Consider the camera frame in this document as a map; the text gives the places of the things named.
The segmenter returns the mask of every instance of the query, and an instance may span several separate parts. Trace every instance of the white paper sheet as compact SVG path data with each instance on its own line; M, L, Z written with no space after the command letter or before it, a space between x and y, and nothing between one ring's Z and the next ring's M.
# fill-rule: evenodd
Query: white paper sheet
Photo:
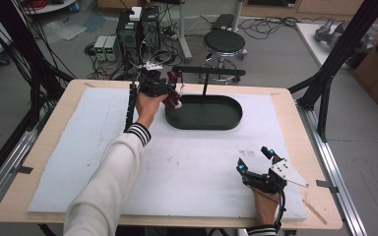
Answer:
M177 130L160 107L151 126L136 184L124 214L253 217L251 190L235 169L267 173L261 152L272 148L288 159L272 100L267 95L227 94L243 108L229 131ZM124 129L128 89L87 88L42 174L29 211L65 212L95 172L104 147ZM284 219L306 218L299 189L285 188Z

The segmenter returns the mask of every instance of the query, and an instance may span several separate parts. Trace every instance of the white sleeve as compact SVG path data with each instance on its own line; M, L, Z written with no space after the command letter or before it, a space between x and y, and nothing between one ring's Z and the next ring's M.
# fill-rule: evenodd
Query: white sleeve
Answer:
M136 123L106 147L88 185L67 209L64 235L115 235L150 138L149 131Z

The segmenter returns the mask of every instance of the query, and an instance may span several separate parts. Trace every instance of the desk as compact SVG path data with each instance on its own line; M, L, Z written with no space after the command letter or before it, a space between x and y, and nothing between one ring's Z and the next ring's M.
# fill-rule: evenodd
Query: desk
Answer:
M46 161L57 146L58 140L86 88L126 89L128 85L128 82L89 80L76 80L70 83L24 162L24 166L32 167L33 172L31 174L18 174L1 202L0 222L64 222L63 213L32 213L27 211ZM185 92L199 92L202 88L202 85L186 85ZM301 188L301 195L308 218L298 221L284 221L283 228L341 228L343 224L329 189L316 186L315 180L324 180L325 178L288 90L284 88L209 86L209 91L271 96L291 161L310 184L308 189ZM253 218L123 215L119 223L125 225L244 228L253 226L255 220Z

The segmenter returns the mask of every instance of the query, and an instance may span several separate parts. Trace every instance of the black oval tray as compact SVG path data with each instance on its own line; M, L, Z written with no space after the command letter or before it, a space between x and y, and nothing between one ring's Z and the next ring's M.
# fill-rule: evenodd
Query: black oval tray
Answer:
M230 130L242 117L241 105L223 95L183 95L182 107L165 108L167 122L180 130Z

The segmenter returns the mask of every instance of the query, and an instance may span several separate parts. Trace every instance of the black stool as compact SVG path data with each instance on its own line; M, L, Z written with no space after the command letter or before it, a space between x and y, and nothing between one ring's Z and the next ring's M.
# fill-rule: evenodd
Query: black stool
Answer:
M224 69L225 62L229 63L235 70L237 67L235 64L225 57L230 56L240 56L243 59L242 51L244 50L245 40L244 38L236 32L228 31L225 29L216 29L208 32L204 38L204 46L207 51L210 52L208 54L207 59L202 64L202 67L214 67L208 62L217 60L217 68ZM200 83L204 82L206 75L201 74L199 76ZM210 78L216 81L223 81L227 85L229 80L233 80L235 82L239 82L239 76L232 76L225 78L222 75L218 75L217 78Z

